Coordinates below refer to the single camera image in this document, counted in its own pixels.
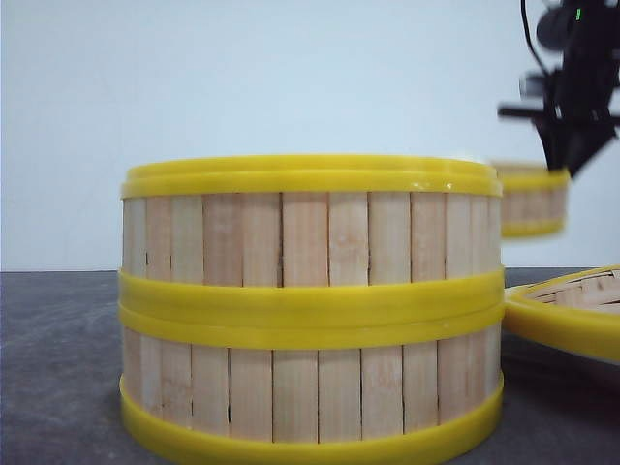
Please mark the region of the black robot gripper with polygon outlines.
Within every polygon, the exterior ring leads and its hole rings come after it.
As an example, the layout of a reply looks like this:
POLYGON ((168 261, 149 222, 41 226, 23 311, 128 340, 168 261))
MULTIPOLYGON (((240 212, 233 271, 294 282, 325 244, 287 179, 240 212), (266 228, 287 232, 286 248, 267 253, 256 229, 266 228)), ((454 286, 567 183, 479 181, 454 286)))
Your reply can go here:
POLYGON ((561 1, 537 24, 540 45, 562 55, 562 65, 545 67, 534 48, 527 3, 520 3, 527 47, 540 71, 523 77, 523 99, 540 98, 541 108, 502 104, 500 117, 528 119, 542 142, 547 168, 566 169, 571 177, 617 138, 619 116, 610 112, 619 89, 619 3, 561 1))

